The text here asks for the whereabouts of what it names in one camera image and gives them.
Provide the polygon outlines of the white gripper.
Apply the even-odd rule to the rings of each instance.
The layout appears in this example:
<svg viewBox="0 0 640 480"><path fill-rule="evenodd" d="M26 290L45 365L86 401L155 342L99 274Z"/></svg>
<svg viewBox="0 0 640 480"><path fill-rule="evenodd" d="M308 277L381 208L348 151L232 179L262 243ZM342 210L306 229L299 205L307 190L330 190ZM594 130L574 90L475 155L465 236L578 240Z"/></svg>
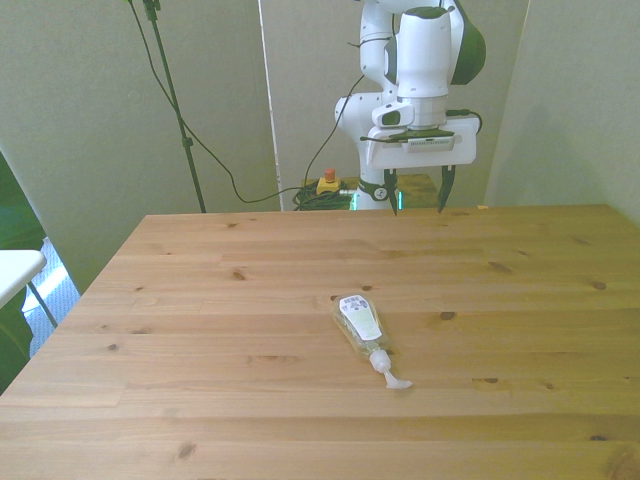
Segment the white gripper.
<svg viewBox="0 0 640 480"><path fill-rule="evenodd" d="M366 136L366 164L384 170L384 185L394 215L398 212L395 169L443 166L438 192L438 212L446 207L454 185L456 166L476 158L476 119L448 120L426 130L374 127Z"/></svg>

